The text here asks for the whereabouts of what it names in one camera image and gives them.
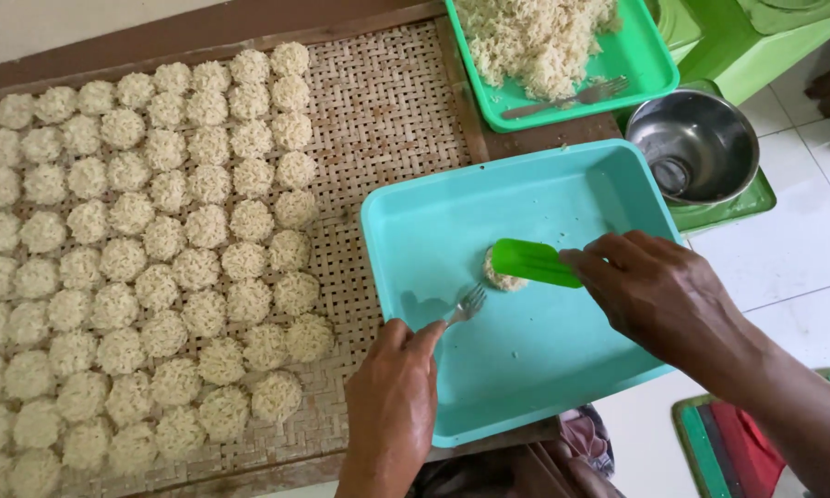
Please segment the stainless steel fork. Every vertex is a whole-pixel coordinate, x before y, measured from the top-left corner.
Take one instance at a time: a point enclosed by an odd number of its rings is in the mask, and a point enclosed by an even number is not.
[[[458,304],[455,305],[455,312],[452,314],[452,319],[447,327],[451,327],[453,323],[466,322],[473,318],[482,309],[484,302],[486,302],[486,289],[483,288],[482,284],[476,284],[476,287],[470,289],[465,297],[461,298]]]
[[[504,119],[524,118],[531,114],[539,113],[544,109],[562,106],[568,102],[596,104],[600,100],[606,100],[606,98],[626,90],[629,85],[630,81],[628,81],[627,76],[619,76],[617,78],[612,78],[608,82],[598,83],[592,87],[587,87],[586,89],[576,93],[574,96],[558,98],[557,100],[553,100],[551,102],[542,102],[541,104],[532,104],[531,106],[522,106],[517,107],[516,109],[510,109],[509,111],[504,111],[501,113],[501,117]]]

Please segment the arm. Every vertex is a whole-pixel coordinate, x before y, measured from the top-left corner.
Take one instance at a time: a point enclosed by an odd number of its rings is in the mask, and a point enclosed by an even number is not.
[[[803,484],[830,497],[830,383],[750,323],[704,258],[640,231],[559,256],[615,330],[750,413]]]
[[[413,334],[384,325],[348,381],[350,445],[336,498],[403,498],[427,459],[436,419],[433,348],[442,320]]]

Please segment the green plastic spatula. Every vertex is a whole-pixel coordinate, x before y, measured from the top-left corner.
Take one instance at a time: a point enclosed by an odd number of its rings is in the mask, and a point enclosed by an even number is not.
[[[499,239],[492,246],[492,267],[496,272],[545,284],[578,289],[584,287],[572,269],[559,262],[559,254],[546,243],[513,238]]]

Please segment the hand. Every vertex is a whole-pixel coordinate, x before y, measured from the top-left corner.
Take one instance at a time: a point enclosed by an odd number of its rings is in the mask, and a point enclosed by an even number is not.
[[[642,231],[606,234],[559,252],[618,332],[710,390],[771,341],[738,311],[710,264]]]
[[[436,419],[433,349],[441,320],[418,334],[387,322],[348,381],[350,444],[336,496],[400,497],[427,459]]]

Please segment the metal bowl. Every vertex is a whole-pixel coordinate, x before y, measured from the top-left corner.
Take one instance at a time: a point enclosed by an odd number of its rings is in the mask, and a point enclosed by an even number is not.
[[[628,121],[665,198],[712,205],[735,198],[759,170],[759,141],[741,111],[693,89],[650,100]]]

